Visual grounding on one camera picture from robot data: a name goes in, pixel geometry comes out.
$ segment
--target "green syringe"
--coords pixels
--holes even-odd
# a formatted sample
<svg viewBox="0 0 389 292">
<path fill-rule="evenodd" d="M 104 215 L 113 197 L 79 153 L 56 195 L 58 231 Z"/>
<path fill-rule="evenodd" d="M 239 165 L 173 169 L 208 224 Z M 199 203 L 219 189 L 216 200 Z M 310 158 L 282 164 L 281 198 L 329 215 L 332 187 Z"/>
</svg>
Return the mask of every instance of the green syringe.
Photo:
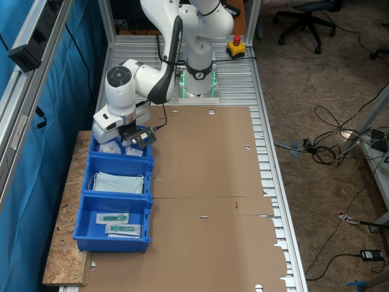
<svg viewBox="0 0 389 292">
<path fill-rule="evenodd" d="M 104 216 L 103 221 L 126 221 L 126 215 Z"/>
<path fill-rule="evenodd" d="M 112 225 L 111 231 L 135 231 L 135 227 L 133 226 L 119 226 L 119 225 Z"/>
</svg>

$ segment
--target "plastic package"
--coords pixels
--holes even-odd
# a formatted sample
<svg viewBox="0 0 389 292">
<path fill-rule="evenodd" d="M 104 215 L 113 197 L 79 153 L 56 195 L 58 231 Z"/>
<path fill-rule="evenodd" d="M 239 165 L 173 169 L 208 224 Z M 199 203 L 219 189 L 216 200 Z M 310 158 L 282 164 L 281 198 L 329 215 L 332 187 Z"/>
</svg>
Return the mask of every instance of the plastic package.
<svg viewBox="0 0 389 292">
<path fill-rule="evenodd" d="M 96 224 L 128 223 L 129 213 L 98 213 Z"/>
<path fill-rule="evenodd" d="M 128 148 L 126 148 L 126 155 L 142 156 L 143 155 L 143 151 L 135 149 L 135 148 L 128 147 Z"/>
<path fill-rule="evenodd" d="M 135 235 L 124 235 L 124 234 L 115 234 L 115 233 L 109 233 L 108 237 L 120 237 L 120 238 L 140 238 L 140 236 Z"/>
<path fill-rule="evenodd" d="M 113 153 L 113 154 L 122 154 L 119 145 L 117 145 L 116 141 L 110 141 L 104 144 L 100 144 L 96 147 L 98 152 L 104 153 Z"/>
<path fill-rule="evenodd" d="M 139 224 L 107 224 L 105 233 L 126 234 L 140 236 Z"/>
<path fill-rule="evenodd" d="M 117 193 L 143 193 L 143 184 L 145 178 L 143 175 L 119 176 L 109 175 L 107 173 L 96 173 L 89 181 L 88 189 L 91 189 L 91 182 L 94 179 L 93 189 L 99 192 L 117 192 Z"/>
<path fill-rule="evenodd" d="M 131 140 L 123 140 L 122 142 L 124 148 L 131 147 L 133 144 L 136 145 L 136 143 L 133 143 Z"/>
</svg>

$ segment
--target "black power adapter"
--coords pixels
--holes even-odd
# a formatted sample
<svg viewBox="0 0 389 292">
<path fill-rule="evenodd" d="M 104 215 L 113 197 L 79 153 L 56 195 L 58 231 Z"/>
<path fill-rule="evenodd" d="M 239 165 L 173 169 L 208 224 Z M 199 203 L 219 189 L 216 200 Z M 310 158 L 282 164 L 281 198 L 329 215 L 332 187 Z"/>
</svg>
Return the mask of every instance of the black power adapter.
<svg viewBox="0 0 389 292">
<path fill-rule="evenodd" d="M 384 256 L 379 249 L 366 249 L 360 251 L 362 260 L 364 262 L 377 262 L 379 260 L 384 260 Z"/>
</svg>

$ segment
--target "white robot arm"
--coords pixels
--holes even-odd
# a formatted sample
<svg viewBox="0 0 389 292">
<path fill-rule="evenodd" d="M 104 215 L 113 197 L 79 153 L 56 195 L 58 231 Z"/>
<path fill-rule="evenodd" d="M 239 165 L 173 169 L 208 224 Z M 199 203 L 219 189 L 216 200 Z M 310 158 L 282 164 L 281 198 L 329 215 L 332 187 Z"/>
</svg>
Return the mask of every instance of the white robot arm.
<svg viewBox="0 0 389 292">
<path fill-rule="evenodd" d="M 119 127 L 134 127 L 136 94 L 156 105 L 170 100 L 174 90 L 176 63 L 181 47 L 183 23 L 178 15 L 179 0 L 141 0 L 147 18 L 164 36 L 162 67 L 158 71 L 137 60 L 127 60 L 111 68 L 105 79 L 107 104 L 93 118 L 94 136 L 105 143 L 119 136 Z"/>
<path fill-rule="evenodd" d="M 212 46 L 207 38 L 223 39 L 230 35 L 233 19 L 219 0 L 191 0 L 191 3 L 193 5 L 179 5 L 179 0 L 140 0 L 143 12 L 164 36 L 164 61 L 159 71 L 130 59 L 107 72 L 107 104 L 94 115 L 93 130 L 98 143 L 117 136 L 127 139 L 128 133 L 134 132 L 139 111 L 136 94 L 157 105 L 170 100 L 183 28 L 187 44 L 186 70 L 193 73 L 188 87 L 193 88 L 192 93 L 198 91 L 196 94 L 212 89 L 213 80 L 208 72 L 212 66 Z M 196 72 L 203 72 L 204 78 L 197 80 Z"/>
</svg>

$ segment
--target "red button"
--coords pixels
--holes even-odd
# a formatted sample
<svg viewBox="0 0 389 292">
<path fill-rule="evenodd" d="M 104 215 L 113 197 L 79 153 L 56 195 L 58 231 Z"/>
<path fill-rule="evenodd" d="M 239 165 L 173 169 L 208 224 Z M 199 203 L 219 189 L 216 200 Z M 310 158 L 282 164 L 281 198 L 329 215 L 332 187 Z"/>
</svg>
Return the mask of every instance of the red button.
<svg viewBox="0 0 389 292">
<path fill-rule="evenodd" d="M 240 43 L 241 43 L 241 36 L 240 35 L 235 35 L 233 37 L 233 44 L 236 45 L 236 46 L 239 46 Z"/>
</svg>

